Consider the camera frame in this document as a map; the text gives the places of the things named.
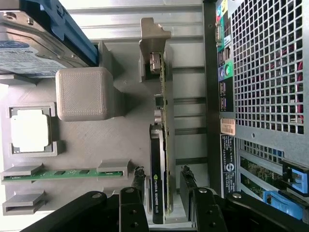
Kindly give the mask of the green RAM stick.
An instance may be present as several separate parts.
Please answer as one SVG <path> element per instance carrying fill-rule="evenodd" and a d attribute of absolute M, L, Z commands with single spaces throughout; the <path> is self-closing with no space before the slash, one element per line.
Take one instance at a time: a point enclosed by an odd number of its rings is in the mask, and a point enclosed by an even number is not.
<path fill-rule="evenodd" d="M 71 179 L 71 178 L 107 178 L 121 177 L 122 171 L 97 172 L 96 169 L 71 169 L 71 170 L 42 170 L 31 175 L 4 176 L 3 181 L 38 181 L 53 179 Z"/>

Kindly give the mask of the grey parts rack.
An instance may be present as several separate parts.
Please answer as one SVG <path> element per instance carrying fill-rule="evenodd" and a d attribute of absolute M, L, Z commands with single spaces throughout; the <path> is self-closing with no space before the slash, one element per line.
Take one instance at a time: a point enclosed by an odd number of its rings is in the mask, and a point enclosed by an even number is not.
<path fill-rule="evenodd" d="M 125 116 L 103 121 L 54 122 L 55 136 L 63 152 L 55 157 L 14 157 L 9 153 L 10 121 L 8 109 L 11 106 L 28 103 L 50 103 L 56 101 L 55 81 L 42 79 L 36 86 L 20 85 L 1 90 L 0 99 L 2 148 L 0 158 L 2 169 L 15 164 L 43 164 L 50 170 L 97 168 L 104 160 L 130 160 L 130 166 L 142 166 L 150 174 L 149 126 L 154 123 L 155 95 L 160 92 L 159 80 L 140 81 L 140 47 L 137 42 L 108 43 L 112 56 L 112 74 L 115 87 L 125 97 Z M 76 178 L 21 181 L 0 184 L 0 231 L 20 231 L 50 214 L 88 191 L 99 190 L 112 193 L 128 186 L 132 175 L 120 178 Z M 47 203 L 33 215 L 5 216 L 2 203 L 15 192 L 27 189 L 43 189 Z"/>

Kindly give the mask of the open PC case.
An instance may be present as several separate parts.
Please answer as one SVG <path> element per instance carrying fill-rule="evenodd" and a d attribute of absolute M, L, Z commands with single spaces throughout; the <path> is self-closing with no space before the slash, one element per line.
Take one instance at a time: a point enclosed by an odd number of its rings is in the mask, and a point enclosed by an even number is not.
<path fill-rule="evenodd" d="M 203 16 L 211 187 L 278 191 L 309 224 L 309 0 L 203 0 Z"/>

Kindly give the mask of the silver CPU chip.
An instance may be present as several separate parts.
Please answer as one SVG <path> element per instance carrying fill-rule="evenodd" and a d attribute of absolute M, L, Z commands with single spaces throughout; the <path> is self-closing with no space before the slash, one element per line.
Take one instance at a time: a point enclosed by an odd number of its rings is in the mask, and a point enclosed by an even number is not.
<path fill-rule="evenodd" d="M 17 152 L 43 152 L 50 144 L 48 121 L 42 110 L 18 110 L 11 117 L 12 144 Z"/>

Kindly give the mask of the hard disk with blue caddy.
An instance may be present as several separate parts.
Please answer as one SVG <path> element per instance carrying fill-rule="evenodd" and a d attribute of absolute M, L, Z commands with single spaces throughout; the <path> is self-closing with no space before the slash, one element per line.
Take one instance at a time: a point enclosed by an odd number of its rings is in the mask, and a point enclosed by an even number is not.
<path fill-rule="evenodd" d="M 97 65 L 98 49 L 59 0 L 0 0 L 0 74 L 53 78 Z"/>

